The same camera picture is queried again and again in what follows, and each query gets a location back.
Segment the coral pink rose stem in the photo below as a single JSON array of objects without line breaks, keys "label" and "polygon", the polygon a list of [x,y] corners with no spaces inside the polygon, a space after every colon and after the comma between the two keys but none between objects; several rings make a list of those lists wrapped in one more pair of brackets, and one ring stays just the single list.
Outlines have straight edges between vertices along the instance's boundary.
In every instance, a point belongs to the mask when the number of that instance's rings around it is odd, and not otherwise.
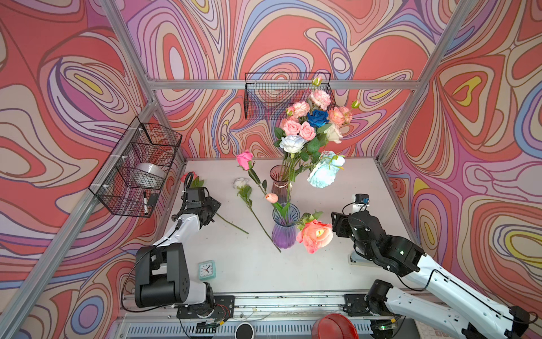
[{"label": "coral pink rose stem", "polygon": [[309,254],[315,254],[333,240],[333,226],[330,223],[321,222],[322,215],[322,211],[304,213],[296,223],[299,229],[296,241],[303,244]]}]

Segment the blue purple glass vase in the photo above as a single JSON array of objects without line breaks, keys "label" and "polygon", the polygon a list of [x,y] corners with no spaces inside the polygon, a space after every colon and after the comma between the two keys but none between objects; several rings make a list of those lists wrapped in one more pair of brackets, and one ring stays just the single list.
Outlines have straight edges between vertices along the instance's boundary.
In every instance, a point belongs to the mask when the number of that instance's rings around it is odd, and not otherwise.
[{"label": "blue purple glass vase", "polygon": [[290,205],[283,217],[277,209],[272,212],[275,226],[272,230],[272,241],[279,249],[289,249],[296,243],[298,229],[296,224],[301,219],[301,213],[295,205]]}]

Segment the pink tulip stem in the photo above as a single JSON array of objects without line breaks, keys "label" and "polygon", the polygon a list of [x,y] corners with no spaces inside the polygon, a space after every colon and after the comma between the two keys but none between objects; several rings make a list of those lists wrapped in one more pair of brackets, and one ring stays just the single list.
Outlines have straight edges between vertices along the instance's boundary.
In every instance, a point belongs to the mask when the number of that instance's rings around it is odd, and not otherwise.
[{"label": "pink tulip stem", "polygon": [[281,215],[282,219],[286,220],[289,213],[290,203],[279,203],[279,196],[274,193],[266,194],[265,199],[273,205],[275,210]]}]

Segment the pink glass vase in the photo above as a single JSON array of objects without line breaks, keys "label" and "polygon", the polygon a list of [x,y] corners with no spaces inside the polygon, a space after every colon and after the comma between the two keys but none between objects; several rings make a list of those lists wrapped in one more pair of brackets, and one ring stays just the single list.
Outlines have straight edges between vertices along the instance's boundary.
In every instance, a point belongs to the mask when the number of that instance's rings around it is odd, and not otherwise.
[{"label": "pink glass vase", "polygon": [[284,165],[276,165],[270,171],[272,179],[271,192],[278,196],[278,202],[286,204],[292,198],[292,185],[289,181],[289,168]]}]

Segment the white blue rose stem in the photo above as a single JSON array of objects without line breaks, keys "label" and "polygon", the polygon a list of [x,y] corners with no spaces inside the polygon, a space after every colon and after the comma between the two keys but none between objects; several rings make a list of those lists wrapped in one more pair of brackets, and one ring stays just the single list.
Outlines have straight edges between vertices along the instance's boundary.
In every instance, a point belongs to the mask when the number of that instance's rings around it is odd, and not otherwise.
[{"label": "white blue rose stem", "polygon": [[306,140],[299,135],[289,135],[281,138],[279,147],[284,151],[281,180],[286,182],[287,201],[291,200],[292,183],[302,172],[303,158],[301,154]]}]

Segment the light pink rose stem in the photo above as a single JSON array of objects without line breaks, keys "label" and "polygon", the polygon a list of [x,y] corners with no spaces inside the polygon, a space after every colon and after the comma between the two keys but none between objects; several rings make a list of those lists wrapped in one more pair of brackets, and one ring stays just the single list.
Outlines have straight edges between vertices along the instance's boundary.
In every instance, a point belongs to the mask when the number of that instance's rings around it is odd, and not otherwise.
[{"label": "light pink rose stem", "polygon": [[301,124],[299,136],[305,141],[312,141],[314,138],[316,138],[316,130],[309,124],[308,121],[305,121]]}]

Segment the small pink rosebud stem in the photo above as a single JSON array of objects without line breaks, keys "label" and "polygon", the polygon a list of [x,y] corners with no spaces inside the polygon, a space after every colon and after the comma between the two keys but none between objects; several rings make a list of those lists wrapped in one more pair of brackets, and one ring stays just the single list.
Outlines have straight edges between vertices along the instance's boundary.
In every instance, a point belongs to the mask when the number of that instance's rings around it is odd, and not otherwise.
[{"label": "small pink rosebud stem", "polygon": [[296,136],[301,131],[301,124],[294,120],[285,120],[282,123],[281,129],[286,136]]}]

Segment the magenta rose stem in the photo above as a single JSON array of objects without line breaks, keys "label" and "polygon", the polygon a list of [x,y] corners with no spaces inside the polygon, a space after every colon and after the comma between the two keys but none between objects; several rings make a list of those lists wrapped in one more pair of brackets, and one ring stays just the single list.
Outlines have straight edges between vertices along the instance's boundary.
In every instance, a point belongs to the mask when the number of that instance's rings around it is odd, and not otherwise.
[{"label": "magenta rose stem", "polygon": [[244,151],[236,156],[236,160],[238,163],[238,166],[245,172],[248,173],[250,178],[257,184],[259,189],[262,191],[264,196],[268,194],[267,190],[267,182],[261,181],[259,176],[256,174],[254,170],[255,166],[255,160],[254,155],[250,151]]}]

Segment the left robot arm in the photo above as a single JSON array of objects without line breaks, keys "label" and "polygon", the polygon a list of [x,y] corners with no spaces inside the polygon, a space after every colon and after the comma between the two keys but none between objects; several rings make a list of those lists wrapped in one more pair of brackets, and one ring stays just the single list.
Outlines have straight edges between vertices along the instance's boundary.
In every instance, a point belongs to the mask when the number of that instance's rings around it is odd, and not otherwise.
[{"label": "left robot arm", "polygon": [[200,208],[183,207],[172,216],[172,226],[164,237],[138,250],[134,292],[137,307],[215,306],[210,284],[190,276],[183,246],[203,226],[213,222],[220,206],[210,197]]}]

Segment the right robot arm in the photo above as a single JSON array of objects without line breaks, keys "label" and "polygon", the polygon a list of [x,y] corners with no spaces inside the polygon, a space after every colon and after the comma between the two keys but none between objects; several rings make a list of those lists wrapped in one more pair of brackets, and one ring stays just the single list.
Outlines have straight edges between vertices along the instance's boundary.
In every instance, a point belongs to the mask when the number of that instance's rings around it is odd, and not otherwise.
[{"label": "right robot arm", "polygon": [[345,295],[350,316],[404,316],[451,338],[520,338],[538,317],[482,295],[446,271],[405,237],[382,229],[367,210],[331,214],[333,232],[354,243],[354,254],[393,273],[406,290],[375,280],[365,295]]}]

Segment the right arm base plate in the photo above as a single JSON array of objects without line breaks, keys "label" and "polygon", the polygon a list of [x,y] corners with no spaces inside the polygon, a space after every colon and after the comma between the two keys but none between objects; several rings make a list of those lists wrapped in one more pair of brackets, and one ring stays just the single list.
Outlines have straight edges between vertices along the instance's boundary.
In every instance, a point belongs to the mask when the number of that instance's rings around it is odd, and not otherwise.
[{"label": "right arm base plate", "polygon": [[393,316],[399,314],[391,312],[381,297],[368,297],[366,294],[345,294],[342,310],[350,317],[355,316]]}]

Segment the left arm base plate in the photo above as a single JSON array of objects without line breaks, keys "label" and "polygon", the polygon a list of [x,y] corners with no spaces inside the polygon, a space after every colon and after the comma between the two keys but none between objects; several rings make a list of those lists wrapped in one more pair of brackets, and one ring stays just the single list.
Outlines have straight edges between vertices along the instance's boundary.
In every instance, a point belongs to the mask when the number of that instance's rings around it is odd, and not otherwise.
[{"label": "left arm base plate", "polygon": [[218,295],[214,297],[213,304],[203,303],[178,307],[176,317],[181,320],[226,321],[234,316],[234,306],[234,295]]}]

